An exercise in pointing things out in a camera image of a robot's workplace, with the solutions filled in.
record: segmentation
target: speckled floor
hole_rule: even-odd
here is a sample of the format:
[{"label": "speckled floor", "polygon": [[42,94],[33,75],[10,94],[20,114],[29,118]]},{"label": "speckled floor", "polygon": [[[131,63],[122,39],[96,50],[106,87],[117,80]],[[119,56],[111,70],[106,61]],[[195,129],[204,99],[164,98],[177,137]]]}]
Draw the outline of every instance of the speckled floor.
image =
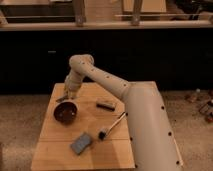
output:
[{"label": "speckled floor", "polygon": [[[201,91],[200,101],[184,100],[189,91],[162,92],[168,116],[180,148],[185,171],[212,171],[213,124],[198,109],[210,96]],[[0,95],[0,142],[3,171],[30,171],[50,95]]]}]

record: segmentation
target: small block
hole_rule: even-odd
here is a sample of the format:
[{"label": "small block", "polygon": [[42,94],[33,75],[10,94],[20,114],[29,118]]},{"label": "small block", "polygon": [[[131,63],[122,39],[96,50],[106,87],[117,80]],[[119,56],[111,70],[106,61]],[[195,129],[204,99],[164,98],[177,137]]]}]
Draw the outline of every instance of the small block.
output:
[{"label": "small block", "polygon": [[116,102],[105,100],[105,99],[98,99],[96,101],[96,106],[114,111],[116,107]]},{"label": "small block", "polygon": [[83,133],[80,137],[78,137],[70,147],[72,150],[79,155],[84,149],[92,143],[92,138],[89,134]]}]

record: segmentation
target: brush handle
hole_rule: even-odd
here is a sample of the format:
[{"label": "brush handle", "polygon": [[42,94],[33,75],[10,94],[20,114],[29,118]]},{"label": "brush handle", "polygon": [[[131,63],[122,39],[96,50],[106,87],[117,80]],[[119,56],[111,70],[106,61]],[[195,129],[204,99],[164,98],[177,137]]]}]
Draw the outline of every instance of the brush handle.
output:
[{"label": "brush handle", "polygon": [[110,131],[113,127],[115,127],[124,117],[126,116],[126,113],[123,112],[119,118],[108,128],[108,130]]}]

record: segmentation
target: dark bowl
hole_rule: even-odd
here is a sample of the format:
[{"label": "dark bowl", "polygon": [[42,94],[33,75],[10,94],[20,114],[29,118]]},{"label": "dark bowl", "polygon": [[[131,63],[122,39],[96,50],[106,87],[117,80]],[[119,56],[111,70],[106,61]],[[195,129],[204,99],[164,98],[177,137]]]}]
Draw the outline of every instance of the dark bowl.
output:
[{"label": "dark bowl", "polygon": [[65,125],[71,124],[75,120],[76,114],[77,107],[72,102],[60,103],[54,110],[55,119]]}]

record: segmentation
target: railing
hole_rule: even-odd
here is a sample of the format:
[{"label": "railing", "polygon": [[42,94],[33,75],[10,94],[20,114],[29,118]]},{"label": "railing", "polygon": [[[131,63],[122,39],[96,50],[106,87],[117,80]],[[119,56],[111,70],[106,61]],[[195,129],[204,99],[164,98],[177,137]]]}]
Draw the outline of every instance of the railing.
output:
[{"label": "railing", "polygon": [[198,11],[165,0],[1,0],[0,30],[212,27],[213,13]]}]

